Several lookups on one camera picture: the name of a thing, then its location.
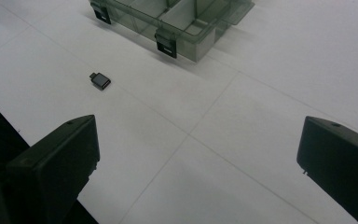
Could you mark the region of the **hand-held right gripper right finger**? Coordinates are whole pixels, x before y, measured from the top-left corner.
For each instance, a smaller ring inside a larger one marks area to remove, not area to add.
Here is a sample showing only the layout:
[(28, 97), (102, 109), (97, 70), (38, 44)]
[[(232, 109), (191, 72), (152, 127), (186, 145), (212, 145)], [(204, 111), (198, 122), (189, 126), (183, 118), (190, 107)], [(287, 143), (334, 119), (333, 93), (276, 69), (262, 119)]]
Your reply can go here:
[(305, 117), (296, 161), (323, 191), (358, 221), (358, 133)]

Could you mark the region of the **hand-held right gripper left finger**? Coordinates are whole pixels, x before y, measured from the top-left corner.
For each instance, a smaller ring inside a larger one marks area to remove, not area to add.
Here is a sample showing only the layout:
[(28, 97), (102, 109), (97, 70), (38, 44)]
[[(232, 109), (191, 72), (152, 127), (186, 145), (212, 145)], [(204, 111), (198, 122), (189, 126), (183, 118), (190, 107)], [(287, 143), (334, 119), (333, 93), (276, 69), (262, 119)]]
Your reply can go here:
[(6, 166), (27, 221), (62, 224), (100, 160), (96, 119), (72, 119)]

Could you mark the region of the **small grey adapter plug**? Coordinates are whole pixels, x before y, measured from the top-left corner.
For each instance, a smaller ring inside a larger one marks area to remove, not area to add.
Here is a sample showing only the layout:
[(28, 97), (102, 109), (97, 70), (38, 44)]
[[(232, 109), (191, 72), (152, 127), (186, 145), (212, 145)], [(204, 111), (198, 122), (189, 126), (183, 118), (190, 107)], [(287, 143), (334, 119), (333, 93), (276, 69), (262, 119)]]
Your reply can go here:
[(92, 73), (89, 78), (91, 83), (102, 91), (111, 84), (111, 79), (101, 73)]

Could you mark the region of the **grey transparent compartment box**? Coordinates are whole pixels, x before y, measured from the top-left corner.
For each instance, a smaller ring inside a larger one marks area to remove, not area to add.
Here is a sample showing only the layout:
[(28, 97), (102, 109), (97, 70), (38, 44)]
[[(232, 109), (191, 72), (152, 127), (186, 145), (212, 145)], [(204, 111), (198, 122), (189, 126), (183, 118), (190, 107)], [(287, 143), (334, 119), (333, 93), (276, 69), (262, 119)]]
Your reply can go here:
[(89, 0), (95, 16), (118, 23), (175, 58), (197, 62), (226, 30), (254, 7), (253, 0)]

